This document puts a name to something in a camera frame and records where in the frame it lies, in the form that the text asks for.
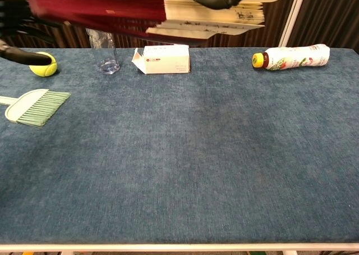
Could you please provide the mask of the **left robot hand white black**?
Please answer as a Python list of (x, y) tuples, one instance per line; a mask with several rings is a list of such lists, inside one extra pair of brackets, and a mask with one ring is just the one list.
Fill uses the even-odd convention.
[(10, 46), (4, 37), (17, 34), (39, 38), (47, 43), (54, 43), (54, 39), (47, 33), (30, 26), (30, 23), (42, 24), (53, 28), (61, 25), (56, 22), (43, 20), (34, 15), (28, 0), (1, 0), (1, 58), (23, 65), (46, 66), (52, 63), (48, 56), (23, 51)]

